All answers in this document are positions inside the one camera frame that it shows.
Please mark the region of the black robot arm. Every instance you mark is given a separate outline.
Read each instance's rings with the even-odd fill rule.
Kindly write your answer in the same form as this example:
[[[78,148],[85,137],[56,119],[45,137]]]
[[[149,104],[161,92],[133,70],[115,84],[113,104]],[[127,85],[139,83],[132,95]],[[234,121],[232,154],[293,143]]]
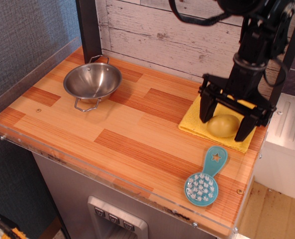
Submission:
[[[288,30],[295,13],[293,0],[220,0],[227,13],[244,17],[240,48],[233,56],[228,78],[205,74],[199,89],[199,117],[208,122],[217,104],[243,115],[235,141],[243,141],[256,126],[266,126],[276,110],[263,97],[258,86],[266,79],[266,68],[274,60],[284,72],[288,69],[278,56],[288,44]]]

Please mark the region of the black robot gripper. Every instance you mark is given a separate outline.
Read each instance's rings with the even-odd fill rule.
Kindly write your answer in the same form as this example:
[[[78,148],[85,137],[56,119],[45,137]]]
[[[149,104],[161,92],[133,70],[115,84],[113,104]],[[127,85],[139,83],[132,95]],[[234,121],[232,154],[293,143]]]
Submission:
[[[228,78],[204,74],[203,83],[199,88],[201,121],[208,122],[220,103],[244,116],[235,141],[244,141],[256,125],[266,126],[276,107],[258,91],[264,72],[265,67],[246,68],[235,63]],[[254,107],[244,106],[238,102],[239,100],[251,103]]]

